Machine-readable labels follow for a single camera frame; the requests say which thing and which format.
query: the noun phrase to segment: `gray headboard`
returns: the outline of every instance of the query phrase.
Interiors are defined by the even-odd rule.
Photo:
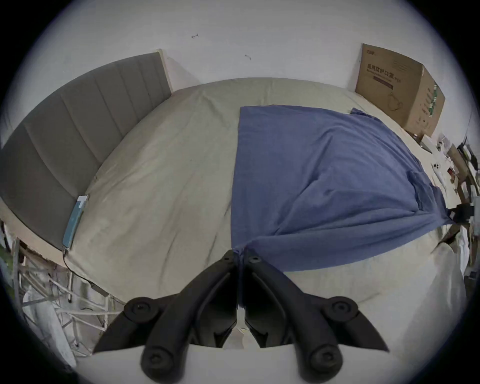
[[[90,71],[36,106],[0,151],[0,197],[61,249],[77,197],[122,138],[170,97],[158,52]]]

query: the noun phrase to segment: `box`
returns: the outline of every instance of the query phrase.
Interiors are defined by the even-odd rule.
[[[463,183],[470,174],[467,163],[465,162],[460,151],[457,148],[455,148],[454,145],[450,147],[447,155],[449,158],[452,159],[453,163],[455,164],[455,167],[458,169],[458,184]]]
[[[363,44],[355,92],[407,132],[431,137],[445,96],[423,64],[399,53]]]

